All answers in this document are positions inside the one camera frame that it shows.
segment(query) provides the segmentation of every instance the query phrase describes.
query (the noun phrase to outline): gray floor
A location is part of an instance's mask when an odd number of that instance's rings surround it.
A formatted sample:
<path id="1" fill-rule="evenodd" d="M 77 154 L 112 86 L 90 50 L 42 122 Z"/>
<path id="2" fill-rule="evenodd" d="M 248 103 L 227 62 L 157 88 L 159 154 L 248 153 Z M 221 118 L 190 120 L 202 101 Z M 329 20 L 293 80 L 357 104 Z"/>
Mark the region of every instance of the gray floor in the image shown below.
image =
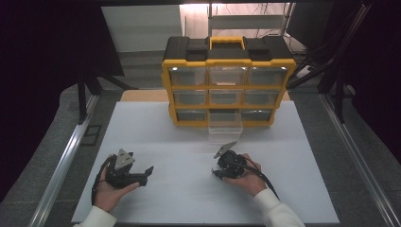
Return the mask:
<path id="1" fill-rule="evenodd" d="M 126 76 L 117 78 L 140 88 L 161 88 L 162 57 L 160 52 L 121 54 Z M 339 216 L 341 225 L 335 226 L 386 226 L 338 133 L 333 130 L 332 122 L 316 91 L 318 81 L 319 78 L 315 78 L 289 93 L 295 101 L 310 146 Z M 113 106 L 123 92 L 106 80 L 102 80 L 101 84 L 105 91 L 96 104 L 95 115 L 89 125 L 90 129 L 99 129 L 98 138 L 83 138 L 45 226 L 72 226 L 70 220 L 81 190 L 101 145 L 102 136 L 113 113 Z M 344 118 L 367 164 L 392 202 L 394 210 L 401 214 L 401 166 L 358 116 L 351 99 L 344 99 Z M 47 135 L 20 179 L 0 204 L 2 226 L 29 224 L 77 122 L 78 94 L 77 87 L 73 86 L 61 94 L 61 105 Z"/>

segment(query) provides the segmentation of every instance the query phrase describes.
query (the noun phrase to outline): wall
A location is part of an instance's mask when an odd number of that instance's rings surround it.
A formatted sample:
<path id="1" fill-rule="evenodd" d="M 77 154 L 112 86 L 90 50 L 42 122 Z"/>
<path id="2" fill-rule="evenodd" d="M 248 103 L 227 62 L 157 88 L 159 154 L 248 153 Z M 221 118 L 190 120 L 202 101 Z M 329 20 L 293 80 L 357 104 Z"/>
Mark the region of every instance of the wall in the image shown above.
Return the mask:
<path id="1" fill-rule="evenodd" d="M 182 36 L 180 6 L 103 7 L 117 52 L 165 50 Z"/>

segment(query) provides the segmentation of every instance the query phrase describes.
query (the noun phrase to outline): white table surface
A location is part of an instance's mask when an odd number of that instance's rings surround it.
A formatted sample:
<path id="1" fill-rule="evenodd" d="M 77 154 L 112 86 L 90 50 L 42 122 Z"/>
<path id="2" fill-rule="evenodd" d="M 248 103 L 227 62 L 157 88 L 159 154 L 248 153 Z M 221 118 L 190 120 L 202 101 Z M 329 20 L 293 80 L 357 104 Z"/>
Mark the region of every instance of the white table surface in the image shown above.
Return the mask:
<path id="1" fill-rule="evenodd" d="M 207 129 L 177 127 L 167 102 L 118 102 L 73 222 L 91 209 L 91 188 L 101 164 L 120 148 L 133 152 L 131 173 L 154 166 L 148 184 L 124 197 L 112 211 L 121 223 L 262 224 L 253 198 L 211 173 L 219 145 Z M 283 101 L 270 127 L 244 128 L 236 153 L 249 153 L 262 165 L 282 202 L 304 223 L 338 223 L 292 101 Z"/>

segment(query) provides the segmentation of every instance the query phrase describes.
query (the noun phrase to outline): left hand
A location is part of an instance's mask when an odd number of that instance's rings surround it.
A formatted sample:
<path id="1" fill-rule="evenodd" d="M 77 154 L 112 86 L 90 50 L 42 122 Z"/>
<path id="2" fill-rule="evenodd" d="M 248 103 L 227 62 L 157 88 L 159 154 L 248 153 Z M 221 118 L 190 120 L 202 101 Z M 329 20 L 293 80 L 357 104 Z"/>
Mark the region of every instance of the left hand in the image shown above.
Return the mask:
<path id="1" fill-rule="evenodd" d="M 116 207 L 120 199 L 139 187 L 140 183 L 133 183 L 124 188 L 115 189 L 106 181 L 104 181 L 106 179 L 107 168 L 108 167 L 105 166 L 101 172 L 95 197 L 95 206 L 106 212 L 111 212 Z"/>

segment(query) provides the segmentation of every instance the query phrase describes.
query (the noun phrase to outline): clear plastic drawer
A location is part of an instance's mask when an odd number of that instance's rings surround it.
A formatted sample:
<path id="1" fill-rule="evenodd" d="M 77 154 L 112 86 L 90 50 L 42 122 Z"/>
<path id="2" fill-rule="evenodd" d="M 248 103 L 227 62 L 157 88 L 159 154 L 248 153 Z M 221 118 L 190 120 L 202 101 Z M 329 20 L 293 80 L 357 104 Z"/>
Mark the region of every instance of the clear plastic drawer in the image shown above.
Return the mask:
<path id="1" fill-rule="evenodd" d="M 209 110 L 209 142 L 226 144 L 239 140 L 242 118 L 239 110 Z"/>
<path id="2" fill-rule="evenodd" d="M 178 109 L 177 120 L 178 121 L 205 121 L 206 120 L 206 110 L 198 109 Z"/>
<path id="3" fill-rule="evenodd" d="M 172 85 L 205 85 L 205 67 L 172 67 L 170 72 Z"/>
<path id="4" fill-rule="evenodd" d="M 241 110 L 241 116 L 243 121 L 268 121 L 270 119 L 270 115 L 271 115 L 270 109 Z"/>
<path id="5" fill-rule="evenodd" d="M 210 89 L 210 104 L 229 104 L 236 105 L 239 104 L 242 97 L 242 89 Z"/>
<path id="6" fill-rule="evenodd" d="M 245 90 L 244 104 L 274 105 L 279 94 L 279 90 Z"/>
<path id="7" fill-rule="evenodd" d="M 248 84 L 282 85 L 286 73 L 286 67 L 252 67 L 250 68 Z"/>
<path id="8" fill-rule="evenodd" d="M 247 67 L 209 67 L 211 85 L 243 85 Z"/>
<path id="9" fill-rule="evenodd" d="M 206 94 L 206 90 L 173 90 L 176 105 L 204 105 Z"/>

